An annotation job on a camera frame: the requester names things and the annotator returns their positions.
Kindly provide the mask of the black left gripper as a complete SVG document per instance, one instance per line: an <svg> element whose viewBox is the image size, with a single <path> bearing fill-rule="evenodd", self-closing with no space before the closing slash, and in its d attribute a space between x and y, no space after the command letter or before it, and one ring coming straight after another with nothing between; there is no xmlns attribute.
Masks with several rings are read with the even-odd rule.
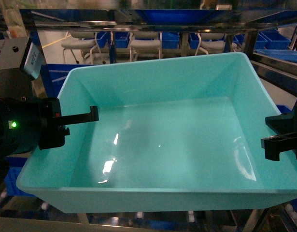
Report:
<svg viewBox="0 0 297 232"><path fill-rule="evenodd" d="M50 122L55 118L58 118L58 125ZM30 102L1 98L0 153L26 153L37 146L40 150L61 147L65 137L70 135L65 125L94 121L99 121L97 106L90 106L89 113L61 116L58 98L36 98Z"/></svg>

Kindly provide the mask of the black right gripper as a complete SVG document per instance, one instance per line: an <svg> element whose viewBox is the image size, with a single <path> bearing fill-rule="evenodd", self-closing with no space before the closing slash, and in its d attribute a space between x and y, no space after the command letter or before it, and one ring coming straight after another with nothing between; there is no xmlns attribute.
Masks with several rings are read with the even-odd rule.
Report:
<svg viewBox="0 0 297 232"><path fill-rule="evenodd" d="M293 150L297 159L297 102L289 113L265 118L266 125L276 135L261 139L261 147L265 150L265 158L280 160L280 153Z"/></svg>

